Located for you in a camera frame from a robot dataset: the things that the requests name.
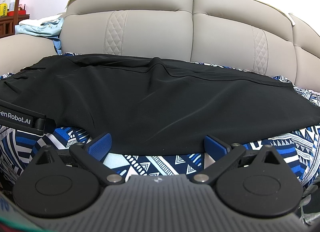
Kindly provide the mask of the black pants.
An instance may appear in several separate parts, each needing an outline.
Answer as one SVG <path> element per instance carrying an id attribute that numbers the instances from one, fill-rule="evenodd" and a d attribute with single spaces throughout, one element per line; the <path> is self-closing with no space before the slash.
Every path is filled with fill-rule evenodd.
<path id="1" fill-rule="evenodd" d="M 2 80 L 1 99 L 92 138 L 108 132 L 119 154 L 199 153 L 207 135 L 244 144 L 319 123 L 291 83 L 160 58 L 45 57 Z"/>

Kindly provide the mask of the blue white patterned sofa cover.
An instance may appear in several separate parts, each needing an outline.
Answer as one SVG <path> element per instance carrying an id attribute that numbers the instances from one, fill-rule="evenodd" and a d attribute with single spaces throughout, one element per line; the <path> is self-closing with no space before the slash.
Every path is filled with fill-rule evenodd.
<path id="1" fill-rule="evenodd" d="M 319 108 L 319 93 L 293 88 Z M 69 153 L 93 139 L 78 127 L 36 135 L 1 125 L 1 229 L 319 231 L 319 123 L 239 143 L 246 154 L 215 184 L 190 181 L 215 162 L 205 149 L 135 155 L 111 147 L 101 162 L 124 183 L 101 185 Z"/>

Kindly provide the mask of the wooden cabinet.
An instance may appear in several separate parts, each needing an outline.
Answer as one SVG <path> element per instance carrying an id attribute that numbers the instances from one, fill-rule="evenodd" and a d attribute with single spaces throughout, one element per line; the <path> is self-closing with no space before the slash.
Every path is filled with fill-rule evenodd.
<path id="1" fill-rule="evenodd" d="M 14 34 L 14 17 L 6 16 L 0 18 L 0 38 Z"/>

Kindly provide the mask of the light blue clothes pile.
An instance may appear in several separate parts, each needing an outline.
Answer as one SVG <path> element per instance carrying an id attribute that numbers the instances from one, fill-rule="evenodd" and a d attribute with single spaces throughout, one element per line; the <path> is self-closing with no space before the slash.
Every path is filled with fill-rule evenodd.
<path id="1" fill-rule="evenodd" d="M 39 20 L 22 20 L 15 25 L 15 34 L 28 34 L 35 37 L 48 38 L 53 42 L 57 54 L 62 54 L 61 40 L 59 38 L 64 19 L 59 15 L 53 18 Z"/>

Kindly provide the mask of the yellow bottle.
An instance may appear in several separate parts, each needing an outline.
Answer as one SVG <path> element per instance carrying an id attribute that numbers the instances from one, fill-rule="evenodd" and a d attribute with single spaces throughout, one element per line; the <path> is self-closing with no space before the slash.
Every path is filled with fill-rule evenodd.
<path id="1" fill-rule="evenodd" d="M 6 17 L 7 16 L 7 12 L 8 12 L 8 6 L 6 3 L 6 0 L 2 0 L 1 4 L 0 4 L 0 16 L 1 17 Z"/>

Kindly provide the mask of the white bottle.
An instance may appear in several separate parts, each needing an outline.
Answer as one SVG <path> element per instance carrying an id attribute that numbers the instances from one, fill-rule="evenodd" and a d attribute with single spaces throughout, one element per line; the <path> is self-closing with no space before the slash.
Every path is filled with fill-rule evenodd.
<path id="1" fill-rule="evenodd" d="M 15 0 L 10 0 L 8 10 L 9 12 L 12 12 L 14 11 L 14 9 L 15 9 Z"/>

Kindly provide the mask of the beige leather sofa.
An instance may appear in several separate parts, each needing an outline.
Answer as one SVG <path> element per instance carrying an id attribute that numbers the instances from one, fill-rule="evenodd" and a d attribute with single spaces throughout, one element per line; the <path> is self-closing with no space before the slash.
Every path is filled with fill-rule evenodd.
<path id="1" fill-rule="evenodd" d="M 218 64 L 319 91 L 319 35 L 256 0 L 72 0 L 62 52 Z"/>

